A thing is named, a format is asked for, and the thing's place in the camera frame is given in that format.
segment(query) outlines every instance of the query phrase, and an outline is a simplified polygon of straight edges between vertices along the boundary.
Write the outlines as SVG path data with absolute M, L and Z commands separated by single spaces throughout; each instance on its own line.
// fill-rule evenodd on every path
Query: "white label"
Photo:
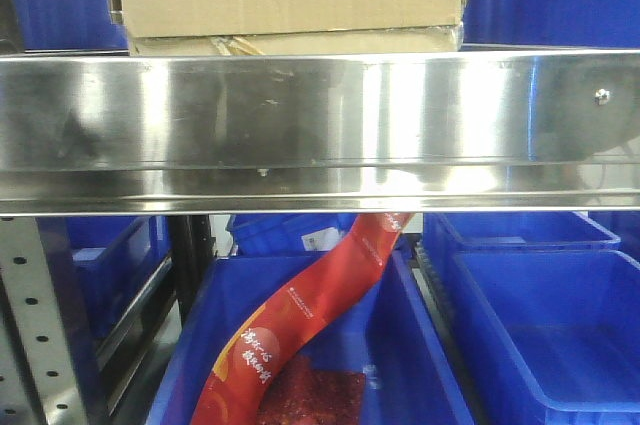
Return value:
M 307 252 L 326 252 L 335 247 L 342 236 L 337 228 L 325 228 L 302 236 L 302 243 Z

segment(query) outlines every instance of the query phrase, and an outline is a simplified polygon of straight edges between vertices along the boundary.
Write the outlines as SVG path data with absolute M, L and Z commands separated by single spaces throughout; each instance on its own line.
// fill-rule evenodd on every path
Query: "red plastic bag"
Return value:
M 262 396 L 284 364 L 380 280 L 411 216 L 360 215 L 333 250 L 263 303 L 218 356 L 192 425 L 254 424 Z

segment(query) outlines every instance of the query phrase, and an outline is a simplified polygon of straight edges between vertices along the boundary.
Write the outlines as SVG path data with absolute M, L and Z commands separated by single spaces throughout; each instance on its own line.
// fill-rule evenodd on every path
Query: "screw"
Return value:
M 601 88 L 593 97 L 596 99 L 596 105 L 606 105 L 611 101 L 611 92 Z

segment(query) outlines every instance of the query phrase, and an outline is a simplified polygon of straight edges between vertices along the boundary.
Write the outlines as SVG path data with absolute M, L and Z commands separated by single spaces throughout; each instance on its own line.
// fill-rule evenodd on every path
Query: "metal upright post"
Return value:
M 0 276 L 46 422 L 108 423 L 64 220 L 3 218 L 0 243 Z
M 43 424 L 44 411 L 0 280 L 0 423 Z
M 196 297 L 204 270 L 211 263 L 211 226 L 207 215 L 169 217 L 176 298 L 182 322 Z

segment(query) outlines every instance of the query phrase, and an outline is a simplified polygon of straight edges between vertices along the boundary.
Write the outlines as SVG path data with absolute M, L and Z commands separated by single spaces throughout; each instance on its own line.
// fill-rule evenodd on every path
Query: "red food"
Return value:
M 257 425 L 358 425 L 364 385 L 361 373 L 313 370 L 297 355 L 267 389 Z

